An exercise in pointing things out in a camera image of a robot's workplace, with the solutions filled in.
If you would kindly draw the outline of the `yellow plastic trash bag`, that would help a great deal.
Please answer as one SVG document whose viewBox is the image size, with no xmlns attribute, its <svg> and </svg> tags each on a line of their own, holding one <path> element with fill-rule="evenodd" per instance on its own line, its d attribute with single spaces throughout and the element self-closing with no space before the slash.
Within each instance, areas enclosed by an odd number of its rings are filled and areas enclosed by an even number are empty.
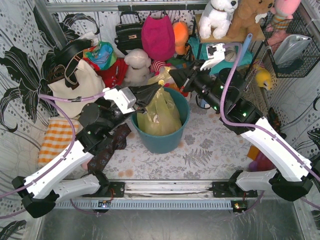
<svg viewBox="0 0 320 240">
<path fill-rule="evenodd" d="M 171 94 L 165 91 L 168 77 L 153 77 L 148 83 L 160 83 L 162 87 L 155 93 L 150 104 L 146 107 L 146 113 L 138 113 L 138 128 L 152 136 L 166 136 L 178 131 L 182 127 L 180 113 Z"/>
</svg>

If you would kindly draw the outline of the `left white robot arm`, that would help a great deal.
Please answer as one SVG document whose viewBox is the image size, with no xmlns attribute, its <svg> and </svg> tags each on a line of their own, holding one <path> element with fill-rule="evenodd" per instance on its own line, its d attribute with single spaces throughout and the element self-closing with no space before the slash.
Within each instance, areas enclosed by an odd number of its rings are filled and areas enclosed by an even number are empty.
<svg viewBox="0 0 320 240">
<path fill-rule="evenodd" d="M 76 98 L 41 95 L 50 104 L 55 101 L 72 104 L 86 102 L 78 119 L 83 128 L 79 133 L 74 129 L 71 131 L 71 143 L 47 165 L 32 175 L 17 176 L 12 180 L 25 210 L 36 219 L 65 200 L 108 193 L 111 183 L 99 170 L 76 180 L 64 178 L 106 149 L 113 139 L 111 132 L 134 112 L 144 113 L 161 87 L 160 83 L 107 87 L 93 96 Z"/>
</svg>

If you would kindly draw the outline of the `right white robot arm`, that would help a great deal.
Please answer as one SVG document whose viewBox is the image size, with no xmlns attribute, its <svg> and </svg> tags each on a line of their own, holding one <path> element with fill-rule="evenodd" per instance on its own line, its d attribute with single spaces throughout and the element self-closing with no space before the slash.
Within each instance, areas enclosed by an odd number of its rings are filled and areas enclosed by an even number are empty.
<svg viewBox="0 0 320 240">
<path fill-rule="evenodd" d="M 310 161 L 294 150 L 270 125 L 268 119 L 237 91 L 242 82 L 233 85 L 237 66 L 228 69 L 225 83 L 211 82 L 207 62 L 195 61 L 191 67 L 170 70 L 182 92 L 195 91 L 231 131 L 251 142 L 275 166 L 265 171 L 236 171 L 229 179 L 230 189 L 273 191 L 284 200 L 294 202 L 306 196 L 314 180 L 320 179 L 319 160 Z"/>
</svg>

